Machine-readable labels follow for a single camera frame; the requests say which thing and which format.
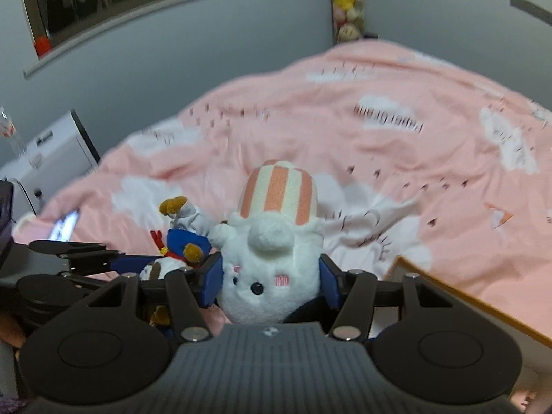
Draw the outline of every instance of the striped hat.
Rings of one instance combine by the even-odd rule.
[[[283,160],[265,161],[253,170],[239,205],[242,218],[278,211],[301,226],[316,216],[316,184],[308,172]]]

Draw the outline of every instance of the smartphone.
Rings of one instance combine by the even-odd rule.
[[[65,218],[58,219],[50,232],[50,241],[69,241],[78,221],[78,211],[74,210]]]

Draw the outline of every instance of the wall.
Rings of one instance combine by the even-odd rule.
[[[552,11],[552,0],[529,0]],[[366,0],[369,31],[484,74],[552,109],[552,27],[509,0]]]
[[[26,140],[73,108],[100,154],[209,89],[332,45],[329,0],[197,0],[37,60],[21,0],[0,0],[0,105]],[[12,157],[0,142],[0,163]]]

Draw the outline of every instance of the white cabinet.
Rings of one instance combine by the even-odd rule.
[[[98,161],[76,113],[63,115],[32,139],[24,156],[0,169],[0,179],[14,184],[13,219],[38,214],[58,190],[95,170]]]

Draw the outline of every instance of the pink blanket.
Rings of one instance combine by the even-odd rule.
[[[380,277],[402,254],[552,338],[552,114],[479,75],[382,41],[342,45],[231,81],[130,135],[16,234],[155,254],[159,203],[221,221],[267,159],[308,170],[343,269]]]

